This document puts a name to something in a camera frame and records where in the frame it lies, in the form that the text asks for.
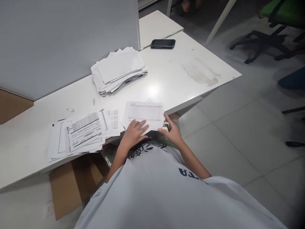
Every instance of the wall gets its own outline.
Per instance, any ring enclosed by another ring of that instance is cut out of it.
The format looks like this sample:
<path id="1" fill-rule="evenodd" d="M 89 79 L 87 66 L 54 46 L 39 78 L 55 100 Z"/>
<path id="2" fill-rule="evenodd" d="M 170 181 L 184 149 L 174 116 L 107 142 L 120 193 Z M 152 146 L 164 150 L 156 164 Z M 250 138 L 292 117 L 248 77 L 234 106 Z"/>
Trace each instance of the wall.
<path id="1" fill-rule="evenodd" d="M 37 100 L 139 50 L 137 0 L 1 0 L 0 87 Z"/>
<path id="2" fill-rule="evenodd" d="M 44 219 L 44 205 L 52 200 L 47 174 L 35 175 L 0 191 L 0 228 L 72 229 L 81 212 L 79 206 L 69 215 L 55 221 L 55 215 Z"/>

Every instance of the gray partition panel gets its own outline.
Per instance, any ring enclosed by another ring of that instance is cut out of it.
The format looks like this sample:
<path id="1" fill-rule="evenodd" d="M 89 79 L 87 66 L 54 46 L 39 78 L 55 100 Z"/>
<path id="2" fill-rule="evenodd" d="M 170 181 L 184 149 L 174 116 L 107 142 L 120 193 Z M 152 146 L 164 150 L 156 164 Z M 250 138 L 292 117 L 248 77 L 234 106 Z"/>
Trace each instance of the gray partition panel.
<path id="1" fill-rule="evenodd" d="M 0 0 L 0 87 L 37 100 L 139 50 L 137 0 Z"/>

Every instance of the black phone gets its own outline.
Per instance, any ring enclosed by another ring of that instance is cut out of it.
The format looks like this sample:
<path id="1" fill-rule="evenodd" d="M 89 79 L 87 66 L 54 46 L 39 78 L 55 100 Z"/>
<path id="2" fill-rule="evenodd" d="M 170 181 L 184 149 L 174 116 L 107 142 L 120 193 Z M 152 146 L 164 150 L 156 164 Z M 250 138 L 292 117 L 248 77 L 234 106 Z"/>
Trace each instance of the black phone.
<path id="1" fill-rule="evenodd" d="M 175 47 L 176 40 L 153 40 L 151 44 L 151 48 L 159 48 L 159 49 L 173 49 Z"/>

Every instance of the table leg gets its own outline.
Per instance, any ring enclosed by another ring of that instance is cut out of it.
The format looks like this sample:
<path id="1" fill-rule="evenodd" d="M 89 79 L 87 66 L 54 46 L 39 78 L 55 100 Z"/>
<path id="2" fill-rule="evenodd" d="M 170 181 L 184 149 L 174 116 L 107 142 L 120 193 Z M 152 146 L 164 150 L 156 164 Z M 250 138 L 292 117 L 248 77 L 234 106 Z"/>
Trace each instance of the table leg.
<path id="1" fill-rule="evenodd" d="M 223 23 L 223 21 L 225 20 L 225 18 L 227 17 L 228 13 L 230 12 L 230 10 L 232 9 L 233 5 L 235 4 L 236 0 L 229 0 L 229 2 L 227 3 L 225 9 L 223 10 L 223 12 L 221 13 L 218 21 L 216 22 L 214 28 L 212 29 L 210 35 L 208 36 L 206 43 L 204 46 L 208 46 L 210 44 L 210 42 L 212 41 L 212 39 L 214 38 L 215 34 L 217 33 L 218 29 L 220 28 L 221 24 Z"/>
<path id="2" fill-rule="evenodd" d="M 173 0 L 168 0 L 168 2 L 167 2 L 166 16 L 168 16 L 168 17 L 169 17 L 169 15 L 170 15 L 170 13 L 171 13 L 172 2 L 173 2 Z"/>

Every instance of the white t-shirt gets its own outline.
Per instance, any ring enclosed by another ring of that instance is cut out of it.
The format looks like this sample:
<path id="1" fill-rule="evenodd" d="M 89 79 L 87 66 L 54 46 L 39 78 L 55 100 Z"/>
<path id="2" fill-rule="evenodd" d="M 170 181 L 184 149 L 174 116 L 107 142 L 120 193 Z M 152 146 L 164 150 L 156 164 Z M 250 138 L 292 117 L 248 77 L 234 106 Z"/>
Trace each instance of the white t-shirt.
<path id="1" fill-rule="evenodd" d="M 286 226 L 234 181 L 201 180 L 176 149 L 144 144 L 98 189 L 75 228 Z"/>

